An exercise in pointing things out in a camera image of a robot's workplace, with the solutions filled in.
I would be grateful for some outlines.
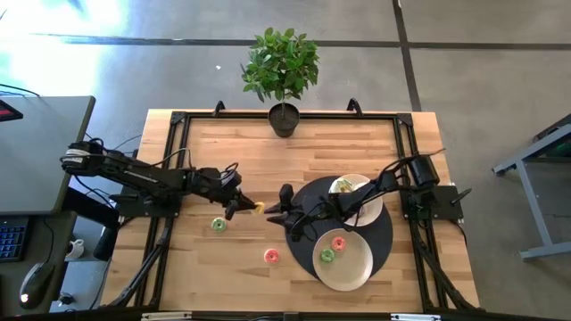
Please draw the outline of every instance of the green donut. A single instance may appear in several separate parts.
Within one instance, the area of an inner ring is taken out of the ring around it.
[[[321,260],[326,263],[331,263],[335,259],[335,253],[331,249],[321,251]]]
[[[212,220],[211,227],[216,232],[224,232],[226,229],[226,221],[224,218],[215,218]]]

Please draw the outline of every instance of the gray floor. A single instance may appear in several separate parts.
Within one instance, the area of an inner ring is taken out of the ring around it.
[[[410,41],[569,43],[565,0],[401,0]],[[109,146],[139,134],[150,108],[265,108],[242,93],[241,46],[64,45],[22,33],[250,39],[268,26],[319,40],[398,40],[390,0],[51,1],[13,4],[0,21],[0,82],[42,95],[94,95],[89,133]],[[365,110],[410,111],[400,49],[320,48],[319,85],[302,109],[341,110],[357,97]],[[490,168],[569,112],[569,51],[412,50],[423,111],[435,111],[456,184],[473,187],[465,228],[476,288],[491,311],[568,318],[571,255],[524,263],[541,244],[517,173]],[[123,146],[130,151],[137,141]],[[109,192],[117,185],[86,180]],[[101,227],[79,221],[94,243]],[[559,230],[571,237],[571,230]],[[64,290],[89,307],[105,265],[71,267]],[[91,271],[93,282],[73,280]]]

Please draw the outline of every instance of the wooden table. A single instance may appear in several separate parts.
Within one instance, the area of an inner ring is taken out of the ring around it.
[[[138,159],[162,159],[171,112],[149,111]],[[412,118],[420,152],[443,147],[434,113],[413,112]],[[175,139],[174,146],[178,146],[179,139]],[[277,202],[277,191],[284,183],[298,191],[324,176],[359,173],[372,178],[396,158],[392,124],[383,120],[303,119],[294,135],[284,139],[273,133],[265,119],[194,119],[188,142],[193,165],[198,168],[223,169],[238,161],[242,190],[255,202],[267,205]],[[441,184],[449,184],[444,152],[433,156],[433,161]],[[283,227],[266,222],[264,216],[236,214],[228,222],[228,229],[217,234],[210,224],[223,216],[223,209],[199,197],[187,196],[175,221],[160,308],[420,311],[409,226],[401,217],[398,194],[390,193],[384,200],[393,221],[393,248],[388,260],[360,289],[336,292],[297,264],[287,247]],[[149,219],[138,218],[120,230],[102,303],[113,300],[139,268],[148,225]],[[447,221],[435,221],[434,232],[444,271],[466,299],[478,306],[461,232]],[[263,260],[263,253],[269,248],[279,250],[280,261],[275,266]],[[437,302],[432,273],[426,275],[433,302]],[[152,271],[146,298],[150,297],[153,281]]]

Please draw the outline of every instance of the green leaves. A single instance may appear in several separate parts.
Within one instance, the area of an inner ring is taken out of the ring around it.
[[[267,28],[263,37],[256,36],[256,44],[249,52],[250,61],[242,69],[244,91],[256,93],[264,102],[271,99],[271,93],[279,101],[301,99],[303,89],[318,81],[319,57],[317,46],[306,41],[306,34],[296,37],[294,29],[282,35],[273,28]]]

